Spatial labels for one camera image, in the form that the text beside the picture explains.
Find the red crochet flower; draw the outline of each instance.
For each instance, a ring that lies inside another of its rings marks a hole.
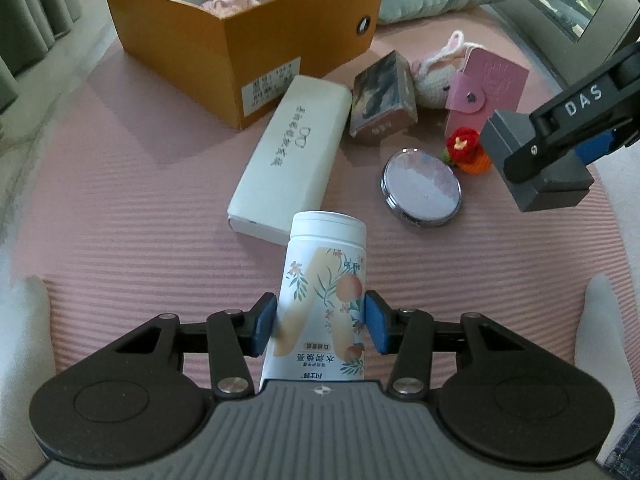
[[[471,164],[482,153],[479,142],[480,132],[461,126],[447,139],[447,151],[452,162]]]

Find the blue gripper pad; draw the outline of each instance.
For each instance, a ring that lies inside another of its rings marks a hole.
[[[583,143],[576,146],[575,153],[586,166],[605,155],[609,155],[609,153],[611,153],[613,140],[612,131],[607,130],[606,132],[602,132],[601,134],[585,140]]]
[[[262,355],[271,336],[273,322],[276,317],[278,298],[272,296],[262,312],[255,319],[255,330],[251,338],[252,355]]]
[[[369,330],[369,335],[373,340],[376,351],[379,354],[386,355],[389,353],[389,335],[385,329],[385,316],[376,303],[369,295],[364,296],[364,317]]]

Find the gray gripper base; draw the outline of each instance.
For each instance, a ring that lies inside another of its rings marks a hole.
[[[323,394],[316,393],[318,388]],[[386,397],[377,382],[270,381],[253,399],[220,404],[181,449],[125,470],[47,463],[37,480],[591,480],[593,462],[519,472],[452,443],[422,404]]]
[[[578,205],[587,196],[594,181],[574,150],[527,182],[514,184],[505,179],[504,161],[535,136],[527,115],[495,112],[482,129],[480,142],[520,211],[540,211]]]

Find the white box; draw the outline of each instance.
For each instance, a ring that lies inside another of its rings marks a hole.
[[[346,86],[293,79],[229,203],[234,231],[287,245],[293,215],[321,206],[350,108]]]

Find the crochet toy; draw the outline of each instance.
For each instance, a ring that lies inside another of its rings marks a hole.
[[[462,69],[469,49],[476,46],[481,45],[465,41],[462,31],[456,30],[446,46],[414,61],[415,101],[424,108],[444,108],[453,76]]]
[[[478,130],[464,126],[458,128],[447,138],[444,162],[472,175],[489,171],[492,162],[480,145],[479,137]]]

